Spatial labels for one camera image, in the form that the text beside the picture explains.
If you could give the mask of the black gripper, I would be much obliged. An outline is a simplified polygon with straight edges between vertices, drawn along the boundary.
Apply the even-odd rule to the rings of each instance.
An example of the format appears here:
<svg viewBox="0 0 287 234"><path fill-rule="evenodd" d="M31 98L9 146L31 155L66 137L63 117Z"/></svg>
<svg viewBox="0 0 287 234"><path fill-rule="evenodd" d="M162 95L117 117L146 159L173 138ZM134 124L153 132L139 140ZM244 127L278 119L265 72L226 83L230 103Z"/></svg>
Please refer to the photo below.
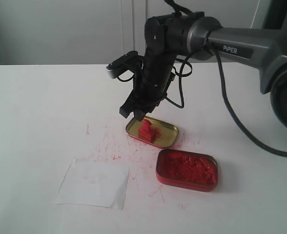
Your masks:
<svg viewBox="0 0 287 234"><path fill-rule="evenodd" d="M173 52L157 54L153 49L146 48L139 86L136 91L130 92L119 108L119 113L124 118L134 112L134 118L142 121L147 113L159 105L165 97L174 61Z"/></svg>

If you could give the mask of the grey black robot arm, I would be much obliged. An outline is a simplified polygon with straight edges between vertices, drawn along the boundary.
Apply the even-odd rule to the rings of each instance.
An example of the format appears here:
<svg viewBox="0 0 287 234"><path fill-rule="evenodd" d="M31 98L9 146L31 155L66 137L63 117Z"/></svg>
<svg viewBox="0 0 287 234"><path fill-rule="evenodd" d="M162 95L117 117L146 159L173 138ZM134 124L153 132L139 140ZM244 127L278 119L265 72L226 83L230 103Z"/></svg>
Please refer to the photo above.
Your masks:
<svg viewBox="0 0 287 234"><path fill-rule="evenodd" d="M133 90L119 112L141 120L162 101L177 56L207 60L218 54L259 70L260 91L287 127L287 31L224 28L202 12L152 17L145 23L146 52L135 69Z"/></svg>

